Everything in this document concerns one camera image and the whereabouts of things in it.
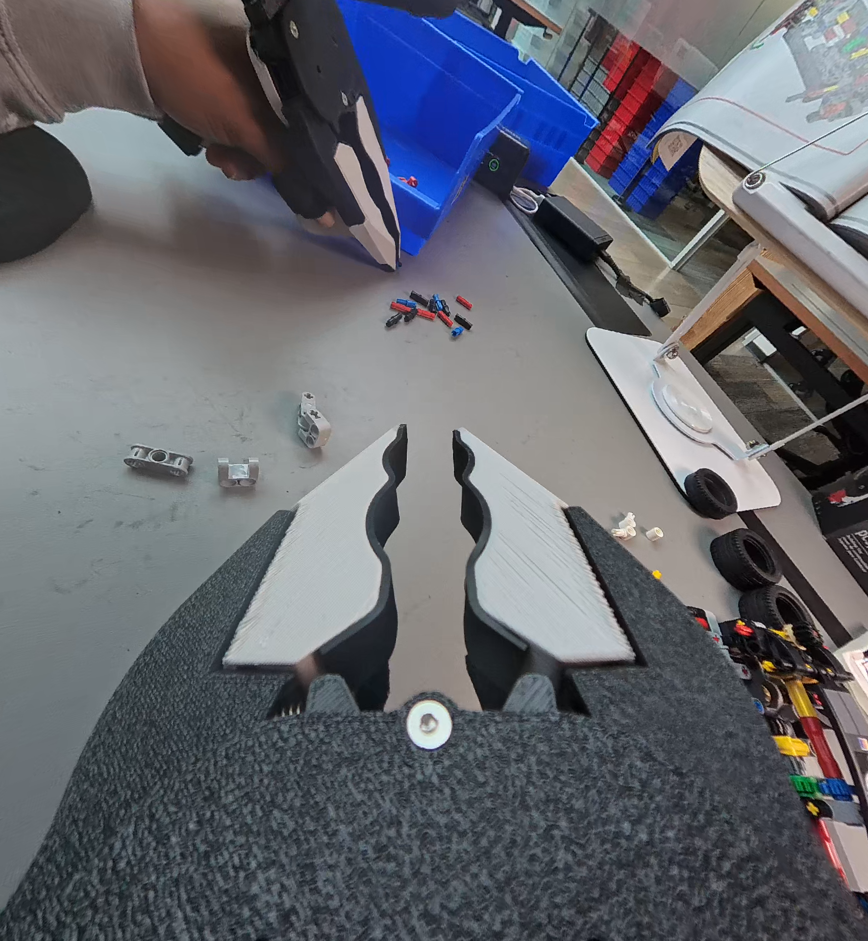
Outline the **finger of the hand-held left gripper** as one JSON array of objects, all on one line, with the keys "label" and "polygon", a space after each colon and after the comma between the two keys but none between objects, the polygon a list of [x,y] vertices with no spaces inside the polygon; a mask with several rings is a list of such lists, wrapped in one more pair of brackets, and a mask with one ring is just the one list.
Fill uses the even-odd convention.
[{"label": "finger of the hand-held left gripper", "polygon": [[379,138],[373,106],[367,98],[357,99],[358,137],[368,156],[372,171],[363,171],[374,204],[380,210],[385,229],[393,242],[393,260],[389,265],[396,271],[401,265],[401,227],[393,196],[389,163]]},{"label": "finger of the hand-held left gripper", "polygon": [[348,231],[374,258],[375,205],[356,152],[351,146],[340,143],[334,153],[334,162],[343,180],[337,214]]}]

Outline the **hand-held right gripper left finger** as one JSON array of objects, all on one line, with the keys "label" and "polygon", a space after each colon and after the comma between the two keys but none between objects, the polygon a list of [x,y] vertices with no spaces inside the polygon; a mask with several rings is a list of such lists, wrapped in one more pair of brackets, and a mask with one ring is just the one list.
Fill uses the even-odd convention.
[{"label": "hand-held right gripper left finger", "polygon": [[386,552],[401,515],[407,427],[393,426],[299,500],[240,609],[223,669],[339,676],[362,711],[391,693],[398,613]]}]

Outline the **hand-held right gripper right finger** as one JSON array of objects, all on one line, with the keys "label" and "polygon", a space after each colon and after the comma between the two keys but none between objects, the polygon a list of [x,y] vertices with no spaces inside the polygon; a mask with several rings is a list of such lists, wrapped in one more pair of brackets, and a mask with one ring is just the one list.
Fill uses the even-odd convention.
[{"label": "hand-held right gripper right finger", "polygon": [[524,676],[554,708],[573,671],[636,664],[636,652],[569,516],[569,506],[467,429],[451,439],[465,568],[465,662],[485,712]]}]

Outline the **grey angled connector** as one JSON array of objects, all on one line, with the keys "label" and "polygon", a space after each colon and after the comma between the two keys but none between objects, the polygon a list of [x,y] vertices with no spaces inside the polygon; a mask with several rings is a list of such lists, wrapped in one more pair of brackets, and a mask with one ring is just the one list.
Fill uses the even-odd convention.
[{"label": "grey angled connector", "polygon": [[299,440],[310,450],[321,450],[329,441],[332,425],[309,392],[301,395],[297,422]]}]

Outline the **toy car chassis model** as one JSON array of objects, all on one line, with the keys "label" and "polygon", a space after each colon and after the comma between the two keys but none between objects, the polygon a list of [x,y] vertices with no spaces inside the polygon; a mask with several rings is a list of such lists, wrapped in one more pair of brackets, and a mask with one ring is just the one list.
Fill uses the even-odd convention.
[{"label": "toy car chassis model", "polygon": [[689,612],[731,663],[822,848],[868,914],[868,719],[853,676],[810,625],[777,630]]}]

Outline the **instruction booklet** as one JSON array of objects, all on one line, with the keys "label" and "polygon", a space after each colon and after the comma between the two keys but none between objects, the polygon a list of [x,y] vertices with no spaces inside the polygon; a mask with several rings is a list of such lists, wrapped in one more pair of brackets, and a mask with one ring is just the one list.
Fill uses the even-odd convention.
[{"label": "instruction booklet", "polygon": [[868,1],[799,2],[663,124],[782,184],[868,259]]}]

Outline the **person's left forearm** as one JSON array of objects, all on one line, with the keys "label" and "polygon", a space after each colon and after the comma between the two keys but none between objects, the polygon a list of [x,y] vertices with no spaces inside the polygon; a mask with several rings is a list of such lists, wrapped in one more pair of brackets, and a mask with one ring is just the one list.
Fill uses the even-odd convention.
[{"label": "person's left forearm", "polygon": [[159,117],[131,1],[0,1],[0,135],[102,108]]}]

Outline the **grey desk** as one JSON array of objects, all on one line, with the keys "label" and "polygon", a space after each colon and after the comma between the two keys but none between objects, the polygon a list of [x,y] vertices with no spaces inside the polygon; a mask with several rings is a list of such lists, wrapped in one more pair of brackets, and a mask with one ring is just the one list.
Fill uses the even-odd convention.
[{"label": "grey desk", "polygon": [[[868,939],[684,609],[727,606],[710,525],[508,210],[468,195],[391,276],[133,119],[58,135],[96,207],[0,268],[0,939]],[[412,291],[473,330],[386,332]],[[393,710],[279,717],[286,676],[221,665],[230,609],[275,515],[399,424]],[[587,529],[644,662],[579,672],[578,712],[475,711],[461,427],[601,527],[666,528]],[[189,475],[130,469],[134,444]],[[221,488],[222,456],[257,486]]]}]

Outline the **person's left hand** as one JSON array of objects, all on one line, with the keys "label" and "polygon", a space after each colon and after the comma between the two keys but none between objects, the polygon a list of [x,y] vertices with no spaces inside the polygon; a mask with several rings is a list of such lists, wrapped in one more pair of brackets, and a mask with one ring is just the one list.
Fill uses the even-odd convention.
[{"label": "person's left hand", "polygon": [[287,167],[285,128],[250,62],[240,1],[135,1],[134,31],[157,109],[201,139],[232,181]]}]

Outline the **pile of small pins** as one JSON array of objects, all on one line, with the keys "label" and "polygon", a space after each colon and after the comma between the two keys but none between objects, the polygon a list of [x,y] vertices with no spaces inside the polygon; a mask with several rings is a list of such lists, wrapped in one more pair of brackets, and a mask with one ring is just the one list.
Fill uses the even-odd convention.
[{"label": "pile of small pins", "polygon": [[473,330],[469,317],[472,306],[460,296],[456,297],[455,301],[460,307],[459,312],[453,311],[447,299],[438,293],[427,297],[412,291],[407,297],[396,297],[390,303],[388,316],[383,324],[384,330],[389,332],[401,325],[424,321],[440,323],[452,339],[458,339]]}]

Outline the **black power bank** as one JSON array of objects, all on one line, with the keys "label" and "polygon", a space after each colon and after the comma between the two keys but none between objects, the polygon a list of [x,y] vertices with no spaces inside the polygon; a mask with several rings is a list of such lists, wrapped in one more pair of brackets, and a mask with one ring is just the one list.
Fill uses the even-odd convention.
[{"label": "black power bank", "polygon": [[507,201],[513,189],[525,178],[530,156],[529,143],[500,126],[474,174],[474,180],[500,201]]}]

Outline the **black power adapter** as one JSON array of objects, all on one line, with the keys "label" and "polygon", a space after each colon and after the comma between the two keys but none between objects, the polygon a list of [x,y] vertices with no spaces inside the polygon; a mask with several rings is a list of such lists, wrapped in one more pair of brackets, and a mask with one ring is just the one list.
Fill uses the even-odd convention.
[{"label": "black power adapter", "polygon": [[532,216],[534,224],[583,264],[609,256],[613,237],[567,197],[547,194]]}]

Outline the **black rubber tire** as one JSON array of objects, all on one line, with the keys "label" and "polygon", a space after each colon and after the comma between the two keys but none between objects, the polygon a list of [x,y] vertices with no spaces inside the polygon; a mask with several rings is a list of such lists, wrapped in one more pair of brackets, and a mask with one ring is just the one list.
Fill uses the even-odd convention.
[{"label": "black rubber tire", "polygon": [[723,520],[739,510],[734,490],[720,474],[708,468],[689,473],[683,481],[683,492],[692,509],[707,519]]},{"label": "black rubber tire", "polygon": [[781,585],[769,584],[746,591],[739,599],[739,613],[743,620],[788,635],[799,645],[823,641],[804,603]]},{"label": "black rubber tire", "polygon": [[782,578],[769,543],[750,529],[739,528],[715,537],[709,552],[722,578],[739,591],[774,585]]}]

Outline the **grey double-hole connector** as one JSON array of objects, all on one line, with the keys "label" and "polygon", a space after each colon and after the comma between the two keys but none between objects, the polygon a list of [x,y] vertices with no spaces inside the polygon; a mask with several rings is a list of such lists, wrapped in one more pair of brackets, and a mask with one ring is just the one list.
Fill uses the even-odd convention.
[{"label": "grey double-hole connector", "polygon": [[186,478],[193,462],[189,455],[143,444],[132,445],[124,458],[124,464],[134,471],[175,479]]}]

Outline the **stack of red blue bins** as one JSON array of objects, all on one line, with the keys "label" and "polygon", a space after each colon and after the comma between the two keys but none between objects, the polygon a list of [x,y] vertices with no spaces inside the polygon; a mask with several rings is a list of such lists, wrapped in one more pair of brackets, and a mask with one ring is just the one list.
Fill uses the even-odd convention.
[{"label": "stack of red blue bins", "polygon": [[657,147],[663,125],[694,98],[695,89],[601,19],[592,23],[587,39],[595,44],[569,86],[597,119],[581,161],[624,209],[657,220],[697,174],[700,142],[670,168]]}]

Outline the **dark cloth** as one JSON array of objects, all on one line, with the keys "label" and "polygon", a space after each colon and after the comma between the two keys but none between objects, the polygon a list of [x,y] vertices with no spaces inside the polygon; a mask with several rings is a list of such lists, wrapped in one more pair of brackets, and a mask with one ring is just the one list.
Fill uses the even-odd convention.
[{"label": "dark cloth", "polygon": [[93,202],[72,152],[38,126],[0,135],[0,265],[49,248]]}]

